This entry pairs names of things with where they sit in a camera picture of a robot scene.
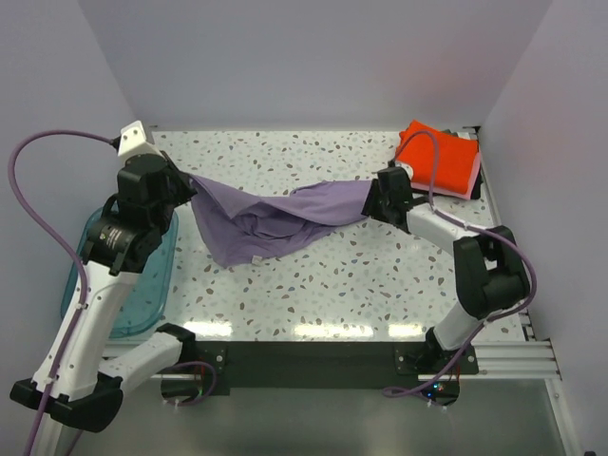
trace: terrazzo table surface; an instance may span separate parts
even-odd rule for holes
[[[157,131],[154,137],[180,169],[263,196],[319,181],[370,180],[399,143],[396,132],[378,131]],[[470,222],[493,224],[484,187],[479,200],[437,198],[437,204]],[[292,255],[223,269],[200,239],[190,208],[178,214],[159,324],[181,325],[200,340],[424,340],[456,301],[452,257],[384,223],[369,219]],[[152,331],[118,343],[139,343]],[[489,325],[476,341],[524,341],[519,317]]]

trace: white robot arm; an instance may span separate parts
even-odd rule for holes
[[[161,245],[173,210],[196,193],[188,176],[153,144],[141,122],[122,130],[117,149],[123,163],[118,173],[118,193],[106,202],[80,252],[88,279],[86,303],[80,303],[79,278],[66,317],[40,369],[31,379],[15,383],[10,393],[13,400],[38,409],[45,387],[51,384],[45,412],[64,425],[90,431],[105,428],[125,394],[176,364],[195,344],[193,333],[163,325],[133,351],[102,361],[116,315],[149,255]],[[76,312],[80,316],[72,328]],[[67,345],[56,375],[50,379],[51,365],[62,344]]]

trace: gray floor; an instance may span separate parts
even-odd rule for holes
[[[177,412],[158,381],[75,455],[513,455],[563,449],[542,381],[469,381],[442,413],[378,391],[241,389]]]

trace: folded clothing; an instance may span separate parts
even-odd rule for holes
[[[418,135],[409,142],[408,147],[404,147],[406,140],[420,130],[428,130],[435,135],[439,145],[439,163],[433,191],[470,200],[480,169],[478,142],[457,138],[413,121],[406,131],[399,133],[401,143],[397,147],[395,160],[412,168],[411,186],[417,190],[428,190],[435,159],[433,143],[425,135]]]

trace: white wall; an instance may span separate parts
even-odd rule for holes
[[[76,0],[5,0],[0,8],[0,453],[19,454],[34,412],[9,400],[32,376],[59,328],[69,259],[17,205],[11,149],[48,128],[117,136],[133,115]],[[86,218],[115,187],[113,150],[81,139],[23,153],[24,193],[76,245]]]
[[[532,310],[554,343],[587,449],[608,454],[608,3],[555,0],[482,128],[505,223],[539,270]]]
[[[550,0],[80,0],[164,127],[480,124]]]

